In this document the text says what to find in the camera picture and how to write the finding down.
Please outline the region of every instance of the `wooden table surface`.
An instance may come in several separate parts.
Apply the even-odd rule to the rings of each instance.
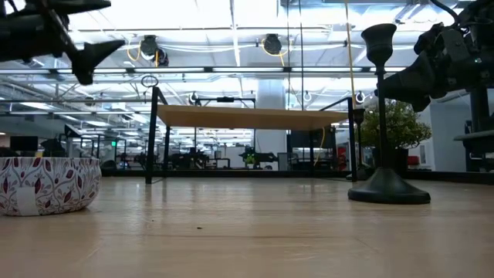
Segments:
[[[0,276],[493,278],[494,187],[412,184],[430,205],[320,179],[105,178],[81,212],[1,216]]]
[[[157,115],[171,127],[257,128],[311,131],[346,120],[335,111],[300,111],[231,107],[159,105]]]

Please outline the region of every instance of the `black stand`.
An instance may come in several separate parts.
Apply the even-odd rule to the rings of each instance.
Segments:
[[[366,181],[369,179],[371,176],[369,172],[372,171],[372,169],[369,169],[364,166],[363,162],[363,156],[362,156],[362,123],[364,122],[364,108],[360,109],[354,109],[354,120],[355,124],[357,124],[357,130],[358,130],[358,167],[357,167],[357,180],[358,181]],[[347,176],[347,180],[351,181],[353,175],[350,174]]]
[[[377,91],[384,80],[384,64],[393,53],[392,39],[396,25],[380,24],[362,32],[367,44],[367,58],[376,65]],[[431,202],[431,196],[408,184],[396,172],[389,168],[387,162],[386,102],[379,93],[379,130],[381,139],[381,166],[364,186],[348,191],[348,198],[360,202],[375,202],[397,205],[418,205]]]

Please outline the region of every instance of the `computer monitor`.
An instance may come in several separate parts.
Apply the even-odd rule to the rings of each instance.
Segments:
[[[37,136],[11,136],[10,149],[13,151],[38,151]]]

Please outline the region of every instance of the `red object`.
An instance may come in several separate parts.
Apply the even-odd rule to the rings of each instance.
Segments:
[[[408,165],[420,165],[420,159],[418,159],[418,156],[409,156]]]

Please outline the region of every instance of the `white bowl with leaf pattern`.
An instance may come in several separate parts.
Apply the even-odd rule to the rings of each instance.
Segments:
[[[0,213],[51,215],[87,207],[100,190],[94,158],[0,158]]]

